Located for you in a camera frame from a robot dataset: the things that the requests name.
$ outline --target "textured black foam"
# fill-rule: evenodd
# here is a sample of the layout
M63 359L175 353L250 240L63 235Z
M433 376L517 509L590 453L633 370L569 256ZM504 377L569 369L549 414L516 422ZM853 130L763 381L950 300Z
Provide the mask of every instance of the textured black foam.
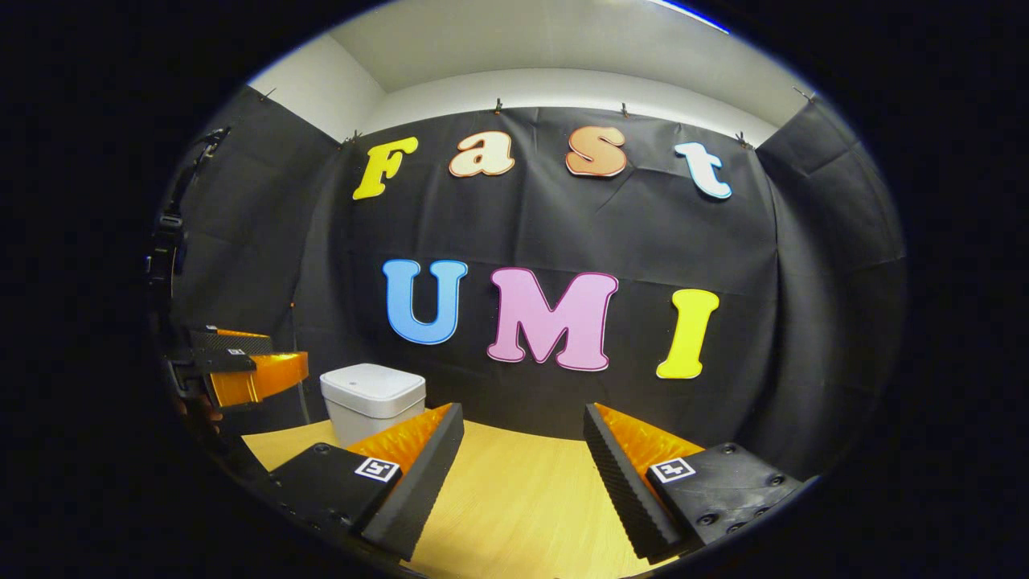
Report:
M361 536L410 562L463 437L464 414L454 403Z
M597 407L586 405L582 436L636 556L664 558L685 538L622 451Z

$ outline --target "white wall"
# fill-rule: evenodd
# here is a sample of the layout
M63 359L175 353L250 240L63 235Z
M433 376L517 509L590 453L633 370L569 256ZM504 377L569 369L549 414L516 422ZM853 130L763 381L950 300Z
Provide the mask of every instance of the white wall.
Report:
M754 146L776 126L724 102L672 84L593 70L524 68L432 80L386 94L328 35L283 57L249 84L338 141L455 112L505 107L571 106L667 118Z
M504 107L572 106L622 110L695 124L757 146L776 131L769 122L721 101L634 76L593 70L525 68L452 76L386 95L360 124L372 133L442 114Z
M386 93L347 50L327 35L308 42L248 84L338 141L361 131Z

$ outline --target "yellow letter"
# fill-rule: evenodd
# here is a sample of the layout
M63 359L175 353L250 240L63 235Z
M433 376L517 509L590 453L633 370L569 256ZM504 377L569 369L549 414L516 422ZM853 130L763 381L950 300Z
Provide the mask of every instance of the yellow letter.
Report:
M483 146L471 148L477 144ZM451 159L451 174L455 177L470 177L480 173L500 175L514 166L510 157L511 138L500 131L486 131L466 137L457 143L463 152Z
M568 137L572 152L565 155L565 165L573 175L613 177L626 168L626 153L619 146L626 136L612 126L581 126Z
M382 194L386 190L383 175L392 178L400 169L400 158L403 152L411 154L418 148L418 139L407 137L391 143L376 145L368 149L368 166L364 169L361 185L354 190L354 198L364 198Z
M672 303L679 311L679 321L668 360L658 366L658 377L696 378L704 368L700 362L701 347L708 319L718 310L718 296L703 289L679 289L672 294Z

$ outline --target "letter u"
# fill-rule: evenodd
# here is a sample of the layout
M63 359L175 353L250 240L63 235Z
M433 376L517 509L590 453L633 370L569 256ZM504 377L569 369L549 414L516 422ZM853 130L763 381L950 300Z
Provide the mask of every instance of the letter u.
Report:
M418 261L390 259L383 263L386 274L386 315L389 325L401 338L416 345L434 346L449 340L457 331L458 286L468 265L440 259L429 265L436 278L436 320L423 324L415 320L413 307L415 276L422 269Z

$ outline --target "black border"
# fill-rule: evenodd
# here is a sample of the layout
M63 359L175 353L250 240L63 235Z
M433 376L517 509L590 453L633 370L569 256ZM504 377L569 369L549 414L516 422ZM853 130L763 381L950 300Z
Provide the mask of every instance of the black border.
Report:
M774 47L858 129L903 219L913 307L893 382L851 459L791 516L683 576L1012 571L1017 542L1002 528L1018 467L1004 457L1018 437L1001 429L1024 399L1014 251L1029 246L1021 167L1008 160L1025 116L1010 110L1025 22L1012 4L693 3ZM8 309L29 315L10 331L26 372L5 391L8 520L26 560L372 573L258 508L170 409L155 410L167 401L149 387L136 273L157 195L204 120L277 56L363 7L5 7L11 73L26 78L8 91L27 178L10 184L4 227L20 300Z

